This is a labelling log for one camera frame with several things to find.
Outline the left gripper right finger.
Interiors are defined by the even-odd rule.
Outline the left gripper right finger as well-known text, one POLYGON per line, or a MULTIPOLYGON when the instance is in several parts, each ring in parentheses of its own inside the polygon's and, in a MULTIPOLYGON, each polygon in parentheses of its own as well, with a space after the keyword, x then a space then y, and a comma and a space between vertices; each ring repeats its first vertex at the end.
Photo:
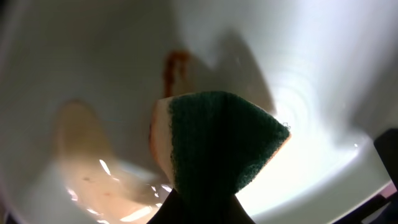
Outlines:
POLYGON ((231 196, 225 203, 222 220, 224 224, 255 224, 235 195, 231 196))

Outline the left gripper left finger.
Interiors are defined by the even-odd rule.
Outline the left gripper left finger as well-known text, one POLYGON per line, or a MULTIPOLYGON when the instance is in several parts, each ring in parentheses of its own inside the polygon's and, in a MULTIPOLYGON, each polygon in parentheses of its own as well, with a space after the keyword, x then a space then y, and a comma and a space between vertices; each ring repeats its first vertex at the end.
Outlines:
POLYGON ((183 200, 175 189, 172 189, 159 211, 147 224, 184 224, 186 209, 183 200))

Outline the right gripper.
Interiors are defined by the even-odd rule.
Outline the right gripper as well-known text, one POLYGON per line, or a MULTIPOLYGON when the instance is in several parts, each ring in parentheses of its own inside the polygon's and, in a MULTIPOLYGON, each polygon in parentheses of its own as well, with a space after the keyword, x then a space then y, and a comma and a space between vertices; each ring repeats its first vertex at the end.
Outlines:
POLYGON ((335 223, 363 223, 372 215, 375 217, 369 223, 397 223, 397 128, 388 129, 373 144, 396 190, 387 197, 377 194, 335 223))

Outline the green yellow sponge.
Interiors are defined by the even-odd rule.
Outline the green yellow sponge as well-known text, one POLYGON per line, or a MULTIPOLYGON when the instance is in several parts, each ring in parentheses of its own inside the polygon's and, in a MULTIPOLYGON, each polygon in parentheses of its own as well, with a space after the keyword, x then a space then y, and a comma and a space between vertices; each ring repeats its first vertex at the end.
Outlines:
POLYGON ((189 205, 223 203, 245 188, 289 140, 259 106, 225 91, 158 100, 150 151, 189 205))

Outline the light blue plate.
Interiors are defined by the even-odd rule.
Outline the light blue plate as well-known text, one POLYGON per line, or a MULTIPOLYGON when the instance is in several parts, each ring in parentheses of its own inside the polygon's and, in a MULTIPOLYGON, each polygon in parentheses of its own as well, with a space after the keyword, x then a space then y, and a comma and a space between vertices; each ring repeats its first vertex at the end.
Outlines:
POLYGON ((145 223, 167 197, 148 149, 176 92, 230 91, 292 137, 237 195, 257 223, 333 223, 391 179, 396 1, 10 1, 1 19, 1 195, 20 223, 145 223))

